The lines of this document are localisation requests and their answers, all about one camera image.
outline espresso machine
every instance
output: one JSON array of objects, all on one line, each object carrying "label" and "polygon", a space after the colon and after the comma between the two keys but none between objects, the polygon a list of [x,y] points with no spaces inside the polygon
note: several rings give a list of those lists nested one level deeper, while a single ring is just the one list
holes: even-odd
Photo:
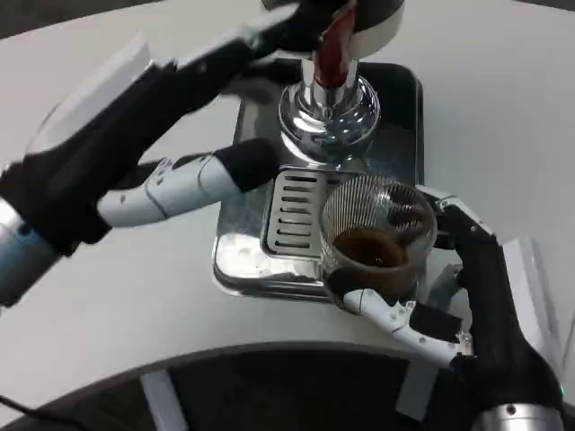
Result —
[{"label": "espresso machine", "polygon": [[257,91],[242,99],[234,142],[266,138],[281,168],[222,203],[214,272],[231,293],[326,300],[317,221],[330,189],[359,172],[423,182],[419,80],[361,61],[394,38],[402,16],[403,0],[349,1],[311,57],[275,59],[270,80],[247,84]]}]

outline cable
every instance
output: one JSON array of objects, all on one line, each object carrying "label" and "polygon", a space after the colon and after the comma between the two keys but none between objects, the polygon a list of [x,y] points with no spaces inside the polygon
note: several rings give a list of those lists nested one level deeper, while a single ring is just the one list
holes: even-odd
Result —
[{"label": "cable", "polygon": [[46,411],[45,409],[32,409],[30,407],[26,407],[21,403],[11,400],[4,395],[0,395],[0,404],[3,404],[9,409],[19,411],[23,415],[32,418],[34,420],[44,421],[44,422],[51,422],[53,424],[63,425],[65,427],[73,427],[80,431],[94,431],[93,429],[87,427],[82,422],[79,422],[76,419],[68,418],[66,416],[60,416],[50,411]]}]

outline metal drip tray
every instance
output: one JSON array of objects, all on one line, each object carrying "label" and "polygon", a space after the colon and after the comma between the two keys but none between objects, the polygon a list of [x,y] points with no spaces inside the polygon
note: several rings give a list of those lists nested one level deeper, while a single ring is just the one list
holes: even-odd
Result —
[{"label": "metal drip tray", "polygon": [[346,172],[283,171],[271,199],[266,244],[278,256],[318,259],[319,216],[328,191],[350,176]]},{"label": "metal drip tray", "polygon": [[[294,70],[299,62],[294,61]],[[340,166],[318,165],[300,154],[280,131],[278,101],[243,101],[234,142],[266,137],[278,145],[282,170],[272,183],[222,203],[214,273],[236,295],[327,301],[321,281],[319,212],[330,188],[357,172],[422,182],[421,88],[410,70],[361,63],[359,73],[377,92],[381,118],[374,143]]]}]

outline clear glass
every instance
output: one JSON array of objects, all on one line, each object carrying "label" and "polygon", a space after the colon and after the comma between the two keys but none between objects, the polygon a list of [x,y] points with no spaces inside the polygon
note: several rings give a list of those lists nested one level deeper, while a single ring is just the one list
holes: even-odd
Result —
[{"label": "clear glass", "polygon": [[[320,215],[320,230],[324,280],[337,268],[353,268],[362,282],[383,297],[403,299],[413,294],[438,227],[433,209],[414,187],[384,176],[359,175],[328,196]],[[340,235],[358,230],[397,244],[394,247],[400,247],[402,258],[384,267],[367,265],[334,245],[340,245]],[[364,247],[360,252],[365,258],[370,251]]]}]

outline glass cup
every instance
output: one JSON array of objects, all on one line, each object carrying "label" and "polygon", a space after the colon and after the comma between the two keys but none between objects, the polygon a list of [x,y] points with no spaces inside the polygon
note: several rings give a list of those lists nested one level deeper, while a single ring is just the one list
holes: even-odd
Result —
[{"label": "glass cup", "polygon": [[[390,300],[413,297],[438,227],[412,186],[359,175],[333,189],[320,214],[323,280],[338,268]],[[329,283],[325,283],[329,292]]]}]

